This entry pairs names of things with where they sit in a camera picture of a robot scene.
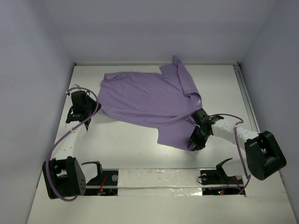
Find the purple t shirt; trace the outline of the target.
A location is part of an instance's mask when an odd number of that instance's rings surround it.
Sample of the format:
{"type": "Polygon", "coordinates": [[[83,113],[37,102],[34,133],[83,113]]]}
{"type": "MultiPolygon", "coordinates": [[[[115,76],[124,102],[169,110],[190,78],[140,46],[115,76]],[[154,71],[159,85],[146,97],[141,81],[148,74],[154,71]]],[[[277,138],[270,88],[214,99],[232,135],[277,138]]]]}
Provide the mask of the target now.
{"type": "Polygon", "coordinates": [[[106,73],[98,94],[101,112],[119,121],[158,129],[157,142],[191,151],[191,115],[202,108],[201,95],[183,62],[160,66],[159,73],[106,73]]]}

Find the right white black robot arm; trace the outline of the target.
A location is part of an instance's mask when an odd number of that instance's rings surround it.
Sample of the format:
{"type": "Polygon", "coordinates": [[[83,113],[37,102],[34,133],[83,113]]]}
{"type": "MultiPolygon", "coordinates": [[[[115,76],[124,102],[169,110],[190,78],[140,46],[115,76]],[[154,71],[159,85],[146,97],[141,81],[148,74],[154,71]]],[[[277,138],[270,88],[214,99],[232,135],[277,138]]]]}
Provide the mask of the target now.
{"type": "Polygon", "coordinates": [[[274,135],[269,131],[257,133],[241,128],[239,119],[232,124],[224,119],[225,114],[208,115],[204,109],[192,114],[196,127],[191,134],[188,146],[193,151],[202,150],[210,136],[222,138],[237,146],[243,168],[258,180],[265,180],[275,172],[286,166],[287,161],[274,135]]]}

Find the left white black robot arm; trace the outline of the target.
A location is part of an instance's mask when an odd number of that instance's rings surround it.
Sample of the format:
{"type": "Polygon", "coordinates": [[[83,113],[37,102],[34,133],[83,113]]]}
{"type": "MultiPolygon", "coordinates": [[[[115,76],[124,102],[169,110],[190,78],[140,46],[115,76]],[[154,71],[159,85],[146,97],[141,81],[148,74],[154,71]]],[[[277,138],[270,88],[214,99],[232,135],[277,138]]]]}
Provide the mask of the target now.
{"type": "Polygon", "coordinates": [[[84,87],[71,87],[66,94],[72,101],[65,122],[66,133],[50,149],[42,171],[48,197],[72,202],[85,194],[88,182],[99,184],[104,179],[99,161],[79,162],[76,158],[82,138],[101,104],[97,95],[84,87]]]}

